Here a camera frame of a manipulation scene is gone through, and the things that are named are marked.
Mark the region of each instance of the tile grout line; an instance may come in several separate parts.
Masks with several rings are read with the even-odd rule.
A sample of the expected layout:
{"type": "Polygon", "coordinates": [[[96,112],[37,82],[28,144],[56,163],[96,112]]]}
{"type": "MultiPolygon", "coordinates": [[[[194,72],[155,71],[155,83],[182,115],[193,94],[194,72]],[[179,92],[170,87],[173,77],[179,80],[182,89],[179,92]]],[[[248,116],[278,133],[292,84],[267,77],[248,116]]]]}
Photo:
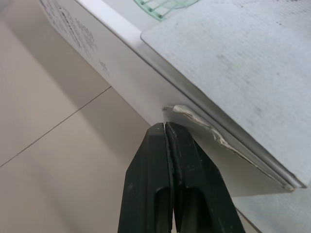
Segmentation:
{"type": "Polygon", "coordinates": [[[49,132],[51,132],[53,129],[55,129],[57,126],[59,126],[61,123],[63,123],[65,120],[67,120],[68,118],[70,118],[71,116],[73,116],[75,113],[79,112],[82,108],[84,108],[85,106],[87,106],[89,103],[91,103],[93,100],[95,100],[97,97],[99,97],[101,94],[103,94],[104,92],[106,92],[107,90],[109,90],[112,86],[108,87],[105,91],[103,91],[102,93],[98,94],[96,97],[94,97],[93,99],[91,99],[89,102],[87,102],[85,105],[83,105],[81,108],[79,108],[78,110],[76,110],[74,113],[72,113],[70,116],[68,116],[67,118],[65,118],[64,120],[62,120],[61,122],[59,122],[57,125],[55,125],[53,128],[51,128],[49,131],[47,131],[45,134],[43,134],[42,136],[40,136],[37,140],[35,140],[34,142],[32,142],[31,144],[29,144],[27,147],[25,147],[21,152],[19,152],[18,154],[16,154],[15,156],[13,156],[11,159],[9,159],[8,161],[6,161],[4,164],[2,164],[0,166],[3,167],[4,165],[6,165],[8,162],[10,162],[12,159],[14,159],[16,156],[18,156],[19,154],[21,154],[23,151],[25,151],[26,149],[28,149],[30,146],[32,146],[34,143],[36,143],[38,140],[40,140],[41,138],[43,138],[45,135],[47,135],[49,132]]]}

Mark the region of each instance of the white surface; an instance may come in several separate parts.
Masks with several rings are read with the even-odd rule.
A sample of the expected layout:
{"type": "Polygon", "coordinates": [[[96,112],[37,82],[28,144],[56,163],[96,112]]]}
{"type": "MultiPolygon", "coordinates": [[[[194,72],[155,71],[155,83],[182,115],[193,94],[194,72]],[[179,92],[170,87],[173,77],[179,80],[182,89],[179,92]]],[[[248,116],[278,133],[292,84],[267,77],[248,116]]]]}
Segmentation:
{"type": "Polygon", "coordinates": [[[307,0],[202,1],[142,34],[304,185],[311,178],[310,9],[307,0]]]}
{"type": "Polygon", "coordinates": [[[233,199],[235,205],[263,233],[310,232],[311,189],[290,194],[233,199]]]}
{"type": "Polygon", "coordinates": [[[159,23],[158,20],[142,10],[134,0],[102,0],[130,23],[144,31],[159,23]]]}

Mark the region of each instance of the torn paper layer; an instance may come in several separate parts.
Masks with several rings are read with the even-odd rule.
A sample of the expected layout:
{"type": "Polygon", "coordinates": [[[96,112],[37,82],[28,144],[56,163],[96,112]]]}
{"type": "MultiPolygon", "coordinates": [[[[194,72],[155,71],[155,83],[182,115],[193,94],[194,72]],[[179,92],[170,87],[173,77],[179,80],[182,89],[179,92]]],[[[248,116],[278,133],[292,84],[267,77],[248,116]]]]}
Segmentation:
{"type": "MultiPolygon", "coordinates": [[[[227,134],[226,136],[221,134],[218,129],[216,129],[209,122],[197,115],[189,107],[184,105],[165,107],[163,108],[163,113],[165,121],[175,122],[188,128],[188,130],[192,133],[193,137],[198,141],[200,146],[204,150],[207,150],[206,152],[209,156],[212,154],[212,157],[217,159],[219,159],[219,157],[224,158],[228,156],[239,157],[246,161],[248,165],[241,165],[241,169],[244,169],[244,176],[248,176],[248,178],[250,178],[251,175],[249,175],[249,171],[251,170],[256,170],[257,172],[259,172],[259,174],[251,172],[254,175],[254,179],[251,183],[258,182],[259,180],[266,180],[266,178],[268,178],[269,180],[273,181],[276,186],[281,186],[286,191],[295,190],[295,186],[283,179],[282,176],[280,176],[267,164],[261,161],[260,158],[254,155],[243,144],[238,142],[229,134],[227,134]]],[[[235,160],[235,163],[232,164],[235,164],[236,172],[241,170],[239,169],[240,163],[240,160],[235,160]]]]}

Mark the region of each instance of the tile floor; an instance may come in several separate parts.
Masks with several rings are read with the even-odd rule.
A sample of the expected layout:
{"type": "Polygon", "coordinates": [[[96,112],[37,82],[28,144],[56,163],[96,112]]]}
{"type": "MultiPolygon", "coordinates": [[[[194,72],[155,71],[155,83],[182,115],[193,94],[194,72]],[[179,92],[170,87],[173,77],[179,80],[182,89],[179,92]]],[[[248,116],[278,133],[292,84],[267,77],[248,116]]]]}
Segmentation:
{"type": "Polygon", "coordinates": [[[116,233],[148,127],[36,0],[10,1],[0,13],[1,233],[116,233]]]}

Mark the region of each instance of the peeling paper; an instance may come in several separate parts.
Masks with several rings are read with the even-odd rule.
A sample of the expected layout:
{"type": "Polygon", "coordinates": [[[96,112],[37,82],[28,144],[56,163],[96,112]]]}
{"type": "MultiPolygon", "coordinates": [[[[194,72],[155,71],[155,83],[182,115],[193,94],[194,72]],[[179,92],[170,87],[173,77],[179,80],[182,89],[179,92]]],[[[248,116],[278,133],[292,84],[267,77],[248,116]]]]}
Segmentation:
{"type": "Polygon", "coordinates": [[[194,111],[192,111],[189,107],[185,105],[175,105],[173,107],[164,107],[163,111],[167,111],[171,109],[174,113],[182,114],[185,116],[188,120],[195,123],[196,125],[199,125],[203,127],[206,131],[212,133],[214,140],[219,144],[221,147],[225,147],[226,149],[233,152],[235,155],[239,156],[240,158],[246,160],[248,163],[250,163],[252,166],[254,166],[256,169],[258,169],[260,172],[262,172],[264,175],[269,177],[270,179],[274,180],[275,182],[279,183],[285,190],[293,192],[295,191],[295,188],[292,187],[289,184],[284,184],[275,179],[272,175],[267,173],[265,170],[263,170],[261,167],[253,163],[249,158],[247,158],[245,155],[243,155],[241,152],[236,150],[234,147],[232,147],[220,134],[220,132],[215,129],[212,125],[210,125],[206,120],[204,120],[202,117],[197,115],[194,111]]]}

